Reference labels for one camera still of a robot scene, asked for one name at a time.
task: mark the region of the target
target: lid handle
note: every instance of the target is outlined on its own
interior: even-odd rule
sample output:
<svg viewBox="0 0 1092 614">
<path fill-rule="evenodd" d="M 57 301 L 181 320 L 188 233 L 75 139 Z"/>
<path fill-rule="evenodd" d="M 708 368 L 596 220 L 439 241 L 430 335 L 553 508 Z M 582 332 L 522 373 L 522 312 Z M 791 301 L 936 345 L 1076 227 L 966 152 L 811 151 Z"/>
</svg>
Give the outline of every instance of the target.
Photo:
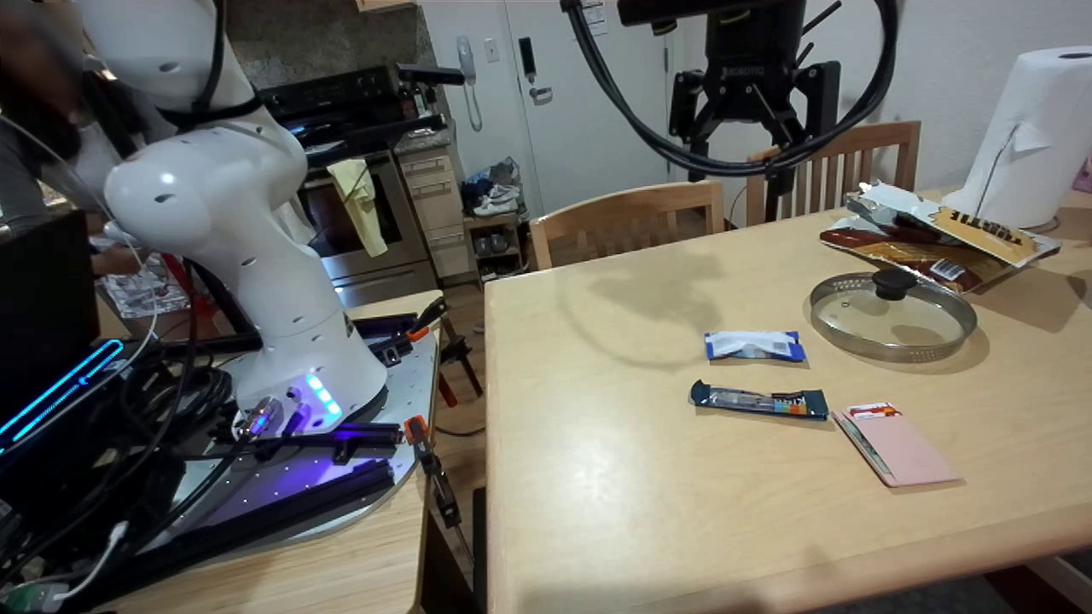
<svg viewBox="0 0 1092 614">
<path fill-rule="evenodd" d="M 882 269 L 882 271 L 875 271 L 875 283 L 876 283 L 876 296 L 882 301 L 904 301 L 909 296 L 909 291 L 918 283 L 910 271 L 904 271 L 904 269 Z"/>
</svg>

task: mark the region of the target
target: wooden table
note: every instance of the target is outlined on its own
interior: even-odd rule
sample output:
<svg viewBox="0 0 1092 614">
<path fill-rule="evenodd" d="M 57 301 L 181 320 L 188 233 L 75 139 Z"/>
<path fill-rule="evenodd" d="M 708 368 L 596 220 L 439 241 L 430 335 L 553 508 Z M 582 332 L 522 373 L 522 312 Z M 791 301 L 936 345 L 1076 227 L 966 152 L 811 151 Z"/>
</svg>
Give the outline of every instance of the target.
<svg viewBox="0 0 1092 614">
<path fill-rule="evenodd" d="M 1092 200 L 1061 255 L 976 296 L 924 363 L 871 362 L 805 296 L 871 267 L 811 216 L 489 285 L 489 603 L 802 610 L 1092 546 Z M 809 363 L 711 363 L 703 332 L 794 328 Z M 833 423 L 696 411 L 696 378 L 899 401 L 961 484 L 886 490 Z"/>
<path fill-rule="evenodd" d="M 439 293 L 413 293 L 352 309 L 352 318 L 417 312 Z M 349 528 L 273 546 L 105 603 L 116 614 L 395 614 L 417 610 L 425 502 L 413 469 L 366 519 Z"/>
</svg>

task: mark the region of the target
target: wooden chair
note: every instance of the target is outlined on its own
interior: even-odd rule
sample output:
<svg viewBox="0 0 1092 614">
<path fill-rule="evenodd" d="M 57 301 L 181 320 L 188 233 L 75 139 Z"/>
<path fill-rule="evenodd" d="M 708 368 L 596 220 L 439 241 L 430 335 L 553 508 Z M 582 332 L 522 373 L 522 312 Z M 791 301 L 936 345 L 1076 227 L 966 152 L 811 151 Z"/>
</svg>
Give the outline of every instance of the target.
<svg viewBox="0 0 1092 614">
<path fill-rule="evenodd" d="M 915 188 L 920 121 L 871 121 L 794 166 L 791 189 L 769 210 L 769 181 L 746 176 L 746 226 L 841 206 L 861 181 Z"/>
<path fill-rule="evenodd" d="M 725 227 L 725 193 L 713 181 L 648 184 L 576 200 L 534 220 L 535 267 L 634 253 Z"/>
</svg>

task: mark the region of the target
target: pink card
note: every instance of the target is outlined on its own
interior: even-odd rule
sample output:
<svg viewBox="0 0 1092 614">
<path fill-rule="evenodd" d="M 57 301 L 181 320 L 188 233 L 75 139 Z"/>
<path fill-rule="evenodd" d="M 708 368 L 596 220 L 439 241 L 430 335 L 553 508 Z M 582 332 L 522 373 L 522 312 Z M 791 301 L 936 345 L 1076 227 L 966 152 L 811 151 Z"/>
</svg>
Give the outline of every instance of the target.
<svg viewBox="0 0 1092 614">
<path fill-rule="evenodd" d="M 861 456 L 892 486 L 959 479 L 949 459 L 892 401 L 863 401 L 837 411 Z"/>
</svg>

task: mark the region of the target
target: glass lid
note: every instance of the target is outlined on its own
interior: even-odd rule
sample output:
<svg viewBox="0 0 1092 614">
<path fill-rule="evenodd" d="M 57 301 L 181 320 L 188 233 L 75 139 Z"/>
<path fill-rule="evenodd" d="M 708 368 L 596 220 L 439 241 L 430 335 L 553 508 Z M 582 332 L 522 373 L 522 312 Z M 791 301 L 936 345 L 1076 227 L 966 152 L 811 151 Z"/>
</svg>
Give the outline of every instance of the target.
<svg viewBox="0 0 1092 614">
<path fill-rule="evenodd" d="M 811 291 L 809 308 L 822 336 L 871 358 L 944 358 L 976 332 L 966 301 L 900 269 L 833 275 Z"/>
</svg>

